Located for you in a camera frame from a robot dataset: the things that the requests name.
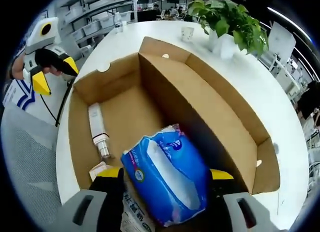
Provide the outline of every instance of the potted plant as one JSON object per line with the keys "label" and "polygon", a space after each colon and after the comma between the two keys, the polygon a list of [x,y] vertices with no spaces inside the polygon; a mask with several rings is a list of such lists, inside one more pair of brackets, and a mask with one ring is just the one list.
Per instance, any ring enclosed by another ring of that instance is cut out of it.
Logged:
{"label": "potted plant", "polygon": [[232,57],[237,49],[246,49],[247,54],[257,53],[259,57],[269,49],[266,31],[243,5],[230,0],[195,0],[188,11],[199,17],[201,27],[209,35],[211,51],[222,57]]}

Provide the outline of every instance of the white pot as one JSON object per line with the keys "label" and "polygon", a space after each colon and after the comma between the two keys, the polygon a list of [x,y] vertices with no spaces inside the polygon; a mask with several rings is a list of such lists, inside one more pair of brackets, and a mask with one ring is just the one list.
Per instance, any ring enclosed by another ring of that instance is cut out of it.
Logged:
{"label": "white pot", "polygon": [[233,36],[223,34],[218,38],[217,33],[211,29],[209,32],[209,50],[222,59],[231,59],[237,51],[240,51]]}

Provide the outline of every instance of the black cable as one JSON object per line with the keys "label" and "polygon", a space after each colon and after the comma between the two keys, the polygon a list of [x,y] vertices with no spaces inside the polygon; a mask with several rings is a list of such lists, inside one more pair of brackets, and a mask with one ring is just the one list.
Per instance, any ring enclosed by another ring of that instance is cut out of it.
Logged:
{"label": "black cable", "polygon": [[57,121],[57,119],[55,118],[55,116],[52,114],[51,110],[50,110],[49,107],[47,106],[47,104],[46,104],[46,102],[45,102],[45,100],[44,100],[44,98],[43,98],[43,96],[42,96],[41,94],[40,94],[40,97],[41,97],[44,105],[46,106],[47,110],[50,112],[52,118],[54,118],[54,120],[55,120],[55,126],[57,127],[57,126],[58,126],[57,124],[59,124],[59,122]]}
{"label": "black cable", "polygon": [[71,87],[72,87],[72,84],[74,83],[74,79],[72,79],[69,84],[67,85],[67,89],[66,89],[66,92],[64,93],[64,96],[62,98],[62,101],[61,101],[61,105],[60,105],[60,108],[59,108],[59,111],[58,111],[58,115],[57,115],[57,119],[55,121],[55,126],[58,127],[58,124],[59,124],[59,120],[60,120],[60,116],[61,116],[61,113],[62,113],[62,110],[63,110],[63,107],[64,107],[64,104],[66,102],[66,99],[67,99],[67,96],[71,90]]}

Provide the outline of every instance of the tissue pack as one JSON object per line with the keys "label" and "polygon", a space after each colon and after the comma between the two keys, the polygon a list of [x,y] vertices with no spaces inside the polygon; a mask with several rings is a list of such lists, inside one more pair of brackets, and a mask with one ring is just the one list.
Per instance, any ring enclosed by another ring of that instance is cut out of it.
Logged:
{"label": "tissue pack", "polygon": [[161,225],[182,223],[205,209],[210,171],[179,125],[144,136],[121,161]]}

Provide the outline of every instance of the plastic bottle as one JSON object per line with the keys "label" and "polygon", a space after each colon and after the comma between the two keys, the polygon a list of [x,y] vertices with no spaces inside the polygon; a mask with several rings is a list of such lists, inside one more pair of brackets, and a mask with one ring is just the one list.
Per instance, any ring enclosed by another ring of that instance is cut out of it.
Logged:
{"label": "plastic bottle", "polygon": [[93,143],[98,147],[102,159],[109,158],[109,136],[105,130],[104,120],[99,103],[91,105],[88,109],[88,113]]}
{"label": "plastic bottle", "polygon": [[114,24],[115,24],[115,32],[122,33],[124,31],[124,27],[122,25],[121,15],[117,12],[114,16]]}

